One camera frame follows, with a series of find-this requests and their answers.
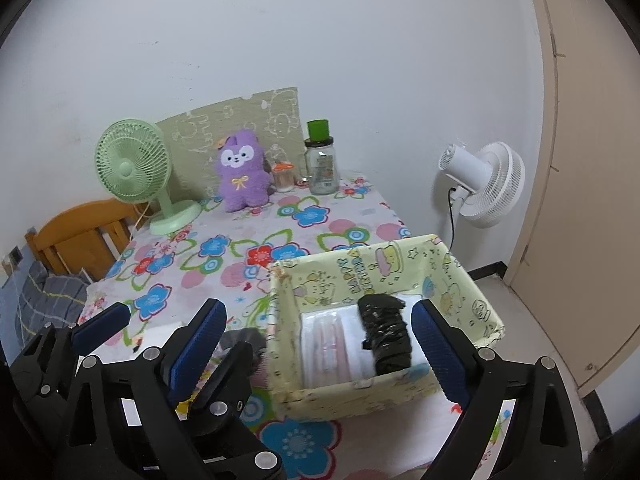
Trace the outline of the black plastic bag roll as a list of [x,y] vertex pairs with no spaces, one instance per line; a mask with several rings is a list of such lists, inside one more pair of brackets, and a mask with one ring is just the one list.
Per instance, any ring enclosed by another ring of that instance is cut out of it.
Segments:
[[363,350],[374,359],[376,376],[399,372],[411,366],[412,345],[401,312],[405,303],[386,294],[364,295],[357,301],[364,329]]

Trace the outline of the grey sock bundle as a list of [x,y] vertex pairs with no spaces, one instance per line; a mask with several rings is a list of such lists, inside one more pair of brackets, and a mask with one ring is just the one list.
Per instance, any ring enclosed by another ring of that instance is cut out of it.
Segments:
[[257,328],[227,330],[222,334],[219,345],[223,356],[229,353],[240,356],[249,375],[258,372],[267,348],[266,337]]

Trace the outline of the grey plaid pillow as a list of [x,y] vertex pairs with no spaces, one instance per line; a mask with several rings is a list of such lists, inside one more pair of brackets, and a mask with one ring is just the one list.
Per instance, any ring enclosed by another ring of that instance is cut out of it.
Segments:
[[79,320],[89,282],[82,275],[50,273],[40,262],[30,266],[18,296],[15,331],[24,348],[47,323],[56,328]]

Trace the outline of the wooden chair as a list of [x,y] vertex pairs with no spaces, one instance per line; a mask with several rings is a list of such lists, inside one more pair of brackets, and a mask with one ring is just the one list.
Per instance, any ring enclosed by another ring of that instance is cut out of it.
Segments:
[[84,203],[61,212],[40,230],[25,234],[37,261],[56,275],[79,274],[102,280],[127,248],[146,203],[126,204],[111,198]]

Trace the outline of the floral tablecloth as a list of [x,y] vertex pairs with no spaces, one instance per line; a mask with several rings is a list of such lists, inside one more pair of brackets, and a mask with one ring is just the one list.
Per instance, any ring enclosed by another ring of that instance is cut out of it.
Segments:
[[258,340],[243,422],[281,456],[288,478],[388,479],[429,465],[461,410],[424,359],[386,377],[336,370],[332,387],[306,386],[300,324],[314,312],[352,307],[368,292],[407,306],[429,299],[480,347],[504,334],[445,243],[412,236],[358,177],[328,196],[298,188],[231,214],[211,198],[179,231],[140,231],[90,286],[81,318],[126,304],[129,324],[98,349],[103,362],[119,362],[162,344],[205,300],[222,301],[230,337]]

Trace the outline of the yellow cartoon storage box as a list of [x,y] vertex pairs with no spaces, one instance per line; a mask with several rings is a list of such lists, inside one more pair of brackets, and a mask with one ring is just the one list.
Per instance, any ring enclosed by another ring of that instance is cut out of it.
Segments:
[[359,416],[437,391],[435,358],[412,329],[422,300],[475,347],[506,331],[435,235],[284,259],[270,274],[268,390],[292,419]]

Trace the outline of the purple plush toy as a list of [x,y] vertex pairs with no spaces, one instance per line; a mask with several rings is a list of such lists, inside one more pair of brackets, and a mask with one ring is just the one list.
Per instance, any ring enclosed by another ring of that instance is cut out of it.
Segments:
[[265,152],[252,130],[239,130],[219,145],[216,171],[224,210],[264,206],[272,185]]

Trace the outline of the green desk fan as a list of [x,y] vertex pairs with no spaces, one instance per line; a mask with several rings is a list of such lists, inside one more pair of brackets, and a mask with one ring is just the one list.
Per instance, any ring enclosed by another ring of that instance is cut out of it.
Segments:
[[157,125],[130,118],[114,122],[96,144],[94,166],[103,187],[121,202],[157,202],[160,211],[150,220],[154,235],[178,232],[202,212],[195,200],[174,202],[170,198],[172,162]]

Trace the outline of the toothpick jar orange lid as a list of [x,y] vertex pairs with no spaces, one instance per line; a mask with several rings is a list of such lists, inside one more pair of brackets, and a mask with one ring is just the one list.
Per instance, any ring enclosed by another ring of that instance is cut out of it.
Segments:
[[292,191],[296,185],[295,166],[290,162],[276,162],[272,168],[273,185],[280,193]]

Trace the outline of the green cartoon paper board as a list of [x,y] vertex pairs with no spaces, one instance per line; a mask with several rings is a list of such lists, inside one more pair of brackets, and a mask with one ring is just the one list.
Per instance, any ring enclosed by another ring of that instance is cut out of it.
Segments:
[[268,162],[296,165],[305,151],[295,87],[208,104],[159,122],[170,151],[169,196],[204,200],[217,194],[218,146],[240,130],[256,133]]

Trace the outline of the glass mason jar mug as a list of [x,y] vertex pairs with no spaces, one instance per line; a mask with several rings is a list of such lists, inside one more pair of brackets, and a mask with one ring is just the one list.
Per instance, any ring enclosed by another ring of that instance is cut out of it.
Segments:
[[305,153],[300,163],[300,174],[311,194],[330,195],[340,187],[336,153],[332,136],[326,140],[304,140]]

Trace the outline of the white standing fan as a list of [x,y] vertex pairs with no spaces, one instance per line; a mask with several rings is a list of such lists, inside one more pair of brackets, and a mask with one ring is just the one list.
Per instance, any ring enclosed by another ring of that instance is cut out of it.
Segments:
[[476,153],[449,144],[438,168],[456,184],[448,198],[453,226],[462,218],[476,228],[492,228],[514,208],[524,190],[523,159],[504,142],[487,144]]

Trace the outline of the green cup on jar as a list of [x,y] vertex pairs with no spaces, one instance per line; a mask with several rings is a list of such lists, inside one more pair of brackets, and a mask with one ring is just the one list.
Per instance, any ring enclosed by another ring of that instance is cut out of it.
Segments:
[[308,136],[311,142],[324,142],[330,138],[329,121],[314,119],[307,122]]

